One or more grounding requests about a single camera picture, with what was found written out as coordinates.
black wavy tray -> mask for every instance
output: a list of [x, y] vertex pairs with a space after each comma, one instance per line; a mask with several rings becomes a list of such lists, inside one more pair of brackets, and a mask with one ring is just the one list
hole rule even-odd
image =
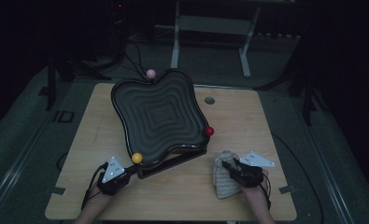
[[[121, 80], [111, 100], [123, 124], [129, 156], [143, 156], [140, 177], [206, 153], [208, 124], [184, 72], [169, 69], [152, 82]], [[171, 153], [179, 156], [166, 160]]]

white metal frame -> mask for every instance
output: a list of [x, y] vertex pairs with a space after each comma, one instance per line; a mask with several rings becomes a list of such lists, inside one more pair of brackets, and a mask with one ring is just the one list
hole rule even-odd
[[170, 67], [178, 67], [178, 55], [180, 48], [178, 42], [178, 33], [180, 30], [245, 35], [246, 42], [245, 45], [239, 49], [239, 58], [242, 64], [244, 77], [250, 77], [251, 73], [248, 65], [247, 52], [259, 15], [259, 7], [257, 7], [256, 9], [252, 21], [180, 15], [179, 0], [177, 0], [175, 19], [175, 44], [173, 46], [172, 61], [170, 63]]

wire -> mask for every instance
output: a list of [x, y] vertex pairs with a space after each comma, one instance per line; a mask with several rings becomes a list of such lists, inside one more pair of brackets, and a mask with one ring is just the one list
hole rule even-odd
[[99, 65], [93, 66], [92, 68], [98, 71], [106, 70], [108, 68], [112, 68], [113, 66], [119, 64], [122, 60], [123, 60], [123, 55], [117, 55], [111, 60], [111, 62], [99, 64]]
[[313, 186], [312, 182], [310, 181], [309, 175], [306, 173], [304, 166], [301, 164], [300, 160], [298, 160], [298, 158], [295, 156], [295, 154], [292, 152], [291, 148], [286, 144], [285, 141], [283, 141], [279, 136], [277, 136], [275, 133], [271, 132], [271, 134], [277, 138], [284, 146], [285, 148], [290, 152], [290, 154], [295, 158], [295, 160], [297, 161], [298, 165], [300, 165], [301, 170], [303, 171], [306, 180], [309, 183], [309, 186], [312, 188], [313, 194], [315, 195], [316, 201], [318, 202], [318, 206], [319, 206], [319, 211], [320, 211], [320, 223], [324, 222], [324, 212], [323, 212], [323, 208], [321, 206], [321, 201], [320, 198], [318, 196], [318, 194], [316, 193], [316, 189]]
[[133, 41], [128, 41], [128, 43], [129, 44], [132, 44], [132, 45], [135, 45], [135, 47], [136, 47], [136, 49], [137, 49], [137, 54], [138, 54], [138, 63], [139, 63], [139, 65], [140, 65], [140, 68], [141, 68], [141, 70], [143, 71], [143, 74], [145, 75], [146, 74], [146, 72], [144, 71], [144, 67], [143, 67], [143, 64], [141, 63], [141, 52], [140, 52], [140, 48], [138, 47], [138, 45], [135, 43], [135, 42], [133, 42]]
[[269, 181], [268, 176], [266, 176], [265, 174], [263, 174], [263, 176], [265, 176], [267, 184], [268, 184], [268, 197], [271, 196], [271, 182]]
[[112, 19], [112, 10], [111, 10], [111, 5], [109, 4], [109, 1], [106, 0], [106, 4], [108, 5], [108, 18], [109, 18], [109, 22], [110, 22], [110, 43], [109, 43], [109, 47], [108, 47], [108, 54], [111, 54], [111, 50], [112, 50], [112, 42], [114, 40], [114, 21]]
[[[159, 38], [161, 36], [168, 35], [168, 34], [171, 34], [171, 33], [174, 33], [175, 32], [175, 27], [168, 27], [168, 29], [169, 29], [168, 31], [164, 31], [164, 32], [162, 32], [160, 34], [157, 34], [157, 35], [155, 35], [152, 38]], [[135, 37], [140, 36], [140, 35], [143, 35], [143, 34], [144, 34], [144, 32], [140, 32], [140, 33], [131, 35], [131, 36], [128, 37], [128, 40], [134, 41], [134, 42], [137, 42], [137, 43], [139, 43], [139, 42], [142, 42], [142, 43], [144, 43], [144, 42], [150, 42], [149, 38], [143, 38], [143, 39], [135, 38]]]
[[137, 72], [137, 73], [138, 73], [142, 78], [144, 78], [145, 80], [148, 80], [148, 79], [147, 79], [147, 77], [146, 77], [146, 75], [145, 75], [145, 74], [143, 74], [143, 73], [141, 73], [141, 72], [138, 70], [137, 66], [135, 65], [134, 61], [129, 57], [129, 55], [125, 53], [125, 57], [126, 57], [126, 58], [129, 60], [129, 62], [131, 62], [131, 64], [134, 66], [135, 71], [136, 71], [136, 72]]
[[101, 192], [102, 192], [102, 191], [100, 190], [99, 192], [97, 192], [97, 193], [93, 194], [93, 196], [89, 197], [89, 199], [88, 199], [88, 200], [90, 200], [90, 199], [92, 199], [92, 198], [96, 197], [96, 196], [97, 196], [97, 195], [99, 195]]
[[105, 162], [103, 165], [99, 166], [97, 168], [97, 170], [94, 172], [93, 176], [92, 176], [92, 180], [91, 180], [91, 183], [89, 184], [89, 187], [88, 189], [86, 190], [85, 192], [85, 197], [84, 197], [84, 200], [82, 201], [82, 206], [81, 206], [81, 210], [85, 207], [85, 204], [88, 202], [89, 199], [95, 197], [96, 195], [98, 195], [101, 191], [99, 191], [98, 193], [96, 193], [95, 195], [91, 196], [91, 197], [88, 197], [89, 196], [89, 193], [91, 192], [91, 188], [92, 188], [92, 185], [93, 185], [93, 182], [94, 182], [94, 179], [96, 178], [96, 175], [99, 173], [99, 171], [101, 171], [102, 169], [106, 169], [108, 167], [108, 162]]
[[134, 72], [137, 72], [137, 71], [136, 71], [136, 70], [134, 70], [133, 68], [126, 67], [126, 66], [124, 66], [124, 65], [121, 65], [121, 68], [128, 69], [128, 70], [131, 70], [131, 71], [134, 71]]
[[266, 200], [268, 200], [269, 195], [268, 195], [268, 193], [266, 192], [265, 188], [263, 187], [263, 185], [262, 185], [262, 184], [260, 184], [259, 186], [260, 186], [260, 188], [263, 190], [263, 193], [265, 194]]

wooden table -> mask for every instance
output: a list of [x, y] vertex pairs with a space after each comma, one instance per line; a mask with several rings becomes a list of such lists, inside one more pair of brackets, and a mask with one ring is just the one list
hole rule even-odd
[[[98, 84], [86, 108], [56, 187], [46, 210], [50, 219], [75, 219], [92, 174], [115, 156], [122, 166], [131, 165], [121, 120], [111, 100], [112, 84]], [[251, 150], [273, 161], [266, 168], [272, 185], [271, 213], [276, 220], [293, 220], [296, 211], [277, 151], [256, 91], [195, 87], [196, 99], [215, 129], [207, 153], [176, 167], [130, 183], [100, 216], [109, 220], [254, 220], [242, 193], [219, 200], [212, 184], [214, 159], [231, 150], [243, 157]], [[206, 97], [215, 104], [208, 105]]]

white cloth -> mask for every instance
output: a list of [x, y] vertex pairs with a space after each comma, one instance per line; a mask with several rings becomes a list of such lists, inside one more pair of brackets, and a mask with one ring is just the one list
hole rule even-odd
[[230, 173], [222, 166], [221, 161], [226, 161], [236, 168], [234, 158], [238, 159], [238, 156], [229, 150], [224, 150], [214, 160], [213, 168], [213, 185], [216, 187], [217, 197], [224, 199], [231, 197], [232, 195], [241, 191], [240, 185], [230, 178]]

